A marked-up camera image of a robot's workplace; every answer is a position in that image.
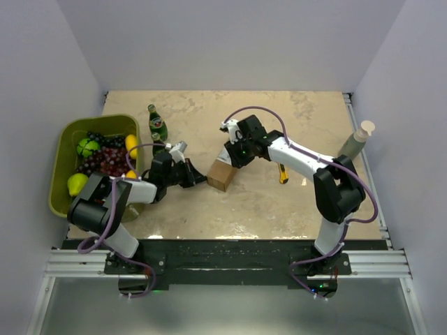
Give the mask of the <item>brown cardboard express box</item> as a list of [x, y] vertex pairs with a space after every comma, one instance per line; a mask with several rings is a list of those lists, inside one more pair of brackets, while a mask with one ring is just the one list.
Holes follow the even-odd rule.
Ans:
[[207, 173], [207, 184], [219, 191], [226, 192], [236, 172], [237, 168], [232, 166], [230, 155], [224, 147]]

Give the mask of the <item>yellow utility knife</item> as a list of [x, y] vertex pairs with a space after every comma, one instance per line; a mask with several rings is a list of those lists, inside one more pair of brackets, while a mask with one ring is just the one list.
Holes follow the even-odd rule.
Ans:
[[287, 184], [288, 183], [288, 173], [286, 171], [285, 165], [278, 163], [279, 168], [279, 183], [280, 184]]

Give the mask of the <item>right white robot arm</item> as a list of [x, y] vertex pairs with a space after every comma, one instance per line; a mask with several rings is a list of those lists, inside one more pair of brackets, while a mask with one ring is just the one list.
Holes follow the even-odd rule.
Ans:
[[288, 140], [283, 132], [267, 132], [255, 115], [224, 121], [220, 130], [229, 135], [224, 147], [233, 167], [243, 168], [259, 157], [285, 165], [313, 183], [322, 219], [311, 265], [315, 272], [327, 274], [336, 265], [334, 254], [342, 248], [347, 221], [366, 198], [350, 158], [318, 156]]

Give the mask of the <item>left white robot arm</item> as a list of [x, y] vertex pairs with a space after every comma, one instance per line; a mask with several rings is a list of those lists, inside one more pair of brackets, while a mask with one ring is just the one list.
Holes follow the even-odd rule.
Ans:
[[119, 263], [123, 269], [137, 274], [145, 265], [145, 257], [137, 252], [140, 242], [122, 224], [126, 207], [133, 203], [157, 203], [171, 186], [191, 188], [205, 181], [207, 177], [195, 169], [189, 158], [176, 158], [167, 151], [155, 156], [144, 178], [112, 178], [93, 173], [67, 214], [69, 223], [90, 234], [78, 245], [78, 252], [87, 254], [107, 246], [121, 255]]

